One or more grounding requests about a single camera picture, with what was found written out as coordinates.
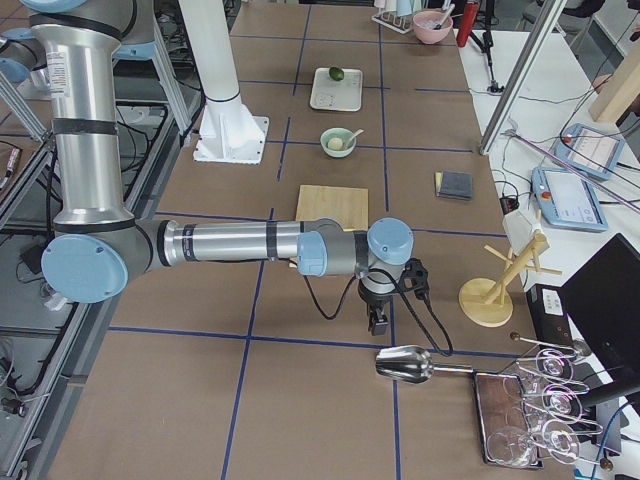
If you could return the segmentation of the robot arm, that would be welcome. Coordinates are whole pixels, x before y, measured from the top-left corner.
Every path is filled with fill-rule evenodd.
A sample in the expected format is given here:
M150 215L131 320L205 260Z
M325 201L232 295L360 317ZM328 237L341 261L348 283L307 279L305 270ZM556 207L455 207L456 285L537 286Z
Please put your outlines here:
M414 237L384 218L366 231L336 221L186 224L137 219L124 204L113 77L120 47L153 28L148 1L32 1L30 27L43 45L62 208L41 268L79 303L117 296L134 279L183 262L289 261L305 277L349 275L374 335L385 305L402 293Z

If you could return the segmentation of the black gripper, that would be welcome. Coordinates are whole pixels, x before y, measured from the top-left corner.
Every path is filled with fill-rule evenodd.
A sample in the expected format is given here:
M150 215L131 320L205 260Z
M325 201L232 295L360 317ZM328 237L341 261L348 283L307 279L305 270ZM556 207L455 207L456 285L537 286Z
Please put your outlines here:
M368 330L371 335L386 334L389 320L384 311L392 298L392 294L377 294L374 292L365 292L363 294L363 300L368 309Z

